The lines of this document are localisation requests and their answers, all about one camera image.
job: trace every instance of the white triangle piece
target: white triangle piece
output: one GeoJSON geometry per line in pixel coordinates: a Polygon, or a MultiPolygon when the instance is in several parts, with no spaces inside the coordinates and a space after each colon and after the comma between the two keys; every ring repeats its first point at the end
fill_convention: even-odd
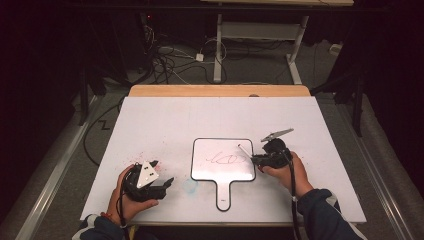
{"type": "Polygon", "coordinates": [[[137,188],[142,188],[158,178],[159,174],[150,165],[150,162],[144,161],[140,170],[140,176],[138,177],[137,188]]]}

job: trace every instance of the person's left hand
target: person's left hand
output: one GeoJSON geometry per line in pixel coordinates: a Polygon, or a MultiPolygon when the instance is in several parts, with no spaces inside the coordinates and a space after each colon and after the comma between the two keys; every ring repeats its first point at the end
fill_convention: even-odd
{"type": "MultiPolygon", "coordinates": [[[[119,199],[119,194],[120,194],[120,190],[121,190],[121,183],[124,179],[125,174],[133,166],[134,165],[128,166],[124,171],[122,171],[121,174],[119,174],[116,188],[113,190],[112,196],[110,197],[109,207],[107,209],[107,213],[110,214],[111,221],[118,226],[121,225],[121,220],[120,220],[120,217],[118,215],[118,210],[117,210],[117,206],[119,207],[119,204],[117,204],[117,201],[119,199]]],[[[134,218],[134,216],[137,213],[144,211],[146,209],[149,209],[151,207],[154,207],[158,204],[159,204],[158,200],[155,200],[155,199],[150,199],[150,200],[147,200],[145,202],[136,202],[136,201],[129,199],[128,196],[126,194],[124,194],[122,196],[122,207],[123,207],[123,212],[124,212],[123,216],[124,216],[126,222],[128,223],[129,221],[131,221],[131,219],[134,218]]]]}

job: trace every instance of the hand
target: hand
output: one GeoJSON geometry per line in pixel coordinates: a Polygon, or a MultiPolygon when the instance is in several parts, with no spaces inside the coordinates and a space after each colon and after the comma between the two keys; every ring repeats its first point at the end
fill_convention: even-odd
{"type": "MultiPolygon", "coordinates": [[[[296,180],[296,197],[299,199],[305,193],[314,189],[308,181],[305,167],[303,166],[302,160],[297,156],[295,152],[291,152],[293,156],[293,168],[296,180]]],[[[291,192],[291,173],[289,166],[283,168],[272,168],[265,166],[262,170],[270,176],[277,178],[280,183],[291,192]]]]}
{"type": "MultiPolygon", "coordinates": [[[[125,174],[133,167],[134,165],[128,166],[118,177],[118,182],[116,185],[116,188],[112,192],[112,196],[110,197],[109,201],[109,207],[107,209],[107,213],[111,214],[111,221],[115,223],[116,225],[121,225],[121,219],[118,215],[118,210],[116,209],[117,206],[119,207],[119,204],[117,205],[117,201],[119,199],[119,194],[121,190],[121,183],[124,179],[125,174]]],[[[158,200],[151,199],[147,200],[145,202],[135,202],[128,198],[126,194],[122,196],[122,208],[123,208],[123,216],[126,220],[126,222],[131,221],[131,219],[134,218],[134,216],[146,209],[149,209],[151,207],[154,207],[158,205],[158,200]]]]}

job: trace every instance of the gray floor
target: gray floor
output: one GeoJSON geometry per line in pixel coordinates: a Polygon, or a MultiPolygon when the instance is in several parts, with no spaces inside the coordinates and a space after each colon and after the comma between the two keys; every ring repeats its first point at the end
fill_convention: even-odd
{"type": "MultiPolygon", "coordinates": [[[[303,46],[298,55],[298,66],[302,82],[308,88],[318,86],[326,81],[336,57],[328,53],[330,44],[322,42],[312,47],[303,46]]],[[[194,56],[196,52],[184,46],[176,47],[183,52],[174,54],[194,56]]],[[[285,62],[284,53],[291,51],[291,43],[284,42],[276,49],[263,50],[251,48],[250,54],[241,60],[231,60],[246,56],[247,50],[240,44],[227,46],[227,59],[224,60],[226,82],[224,84],[292,84],[290,73],[285,62]]],[[[190,62],[190,59],[173,58],[176,65],[190,62]]],[[[208,80],[212,81],[211,64],[204,66],[208,80]]],[[[175,68],[175,73],[185,68],[175,68]]],[[[170,84],[207,84],[203,68],[191,68],[170,77],[170,84]]],[[[137,71],[129,71],[131,78],[139,76],[137,71]]],[[[153,82],[153,77],[143,82],[153,82]]],[[[127,94],[127,90],[117,86],[113,81],[106,80],[108,92],[106,96],[94,98],[89,120],[93,121],[127,94]]],[[[346,167],[354,189],[360,199],[361,206],[367,218],[367,223],[358,228],[368,239],[420,239],[424,234],[424,202],[402,168],[396,154],[388,143],[384,131],[374,117],[372,107],[364,97],[361,127],[363,137],[358,138],[350,126],[352,106],[336,105],[331,94],[317,96],[324,119],[331,136],[346,167]]],[[[87,149],[93,159],[100,162],[106,149],[118,111],[113,109],[95,123],[87,136],[87,149]]],[[[34,239],[70,239],[79,225],[79,218],[95,178],[97,167],[87,158],[82,142],[75,138],[79,127],[79,112],[57,139],[45,159],[34,172],[24,194],[16,202],[13,210],[7,216],[0,230],[0,239],[15,239],[20,233],[31,209],[37,202],[43,188],[52,172],[57,170],[67,151],[73,152],[69,165],[62,166],[65,170],[63,179],[58,183],[58,189],[50,198],[46,212],[41,212],[39,225],[33,234],[34,239]]]]}

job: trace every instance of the white board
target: white board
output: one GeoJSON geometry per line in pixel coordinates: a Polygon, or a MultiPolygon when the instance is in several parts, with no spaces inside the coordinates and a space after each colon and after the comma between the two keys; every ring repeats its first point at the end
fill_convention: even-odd
{"type": "Polygon", "coordinates": [[[107,209],[118,175],[128,165],[158,160],[155,183],[175,179],[159,205],[138,214],[134,223],[290,225],[290,193],[271,176],[255,170],[253,181],[233,182],[231,208],[225,212],[216,207],[216,184],[191,178],[195,139],[250,139],[254,154],[262,154],[260,140],[288,128],[294,131],[281,138],[302,159],[311,184],[334,192],[348,221],[365,222],[313,97],[126,98],[81,219],[107,209]]]}
{"type": "Polygon", "coordinates": [[[200,138],[193,144],[191,177],[216,184],[216,206],[221,211],[230,209],[232,182],[255,179],[254,165],[239,144],[249,147],[252,155],[253,146],[248,139],[200,138]]]}

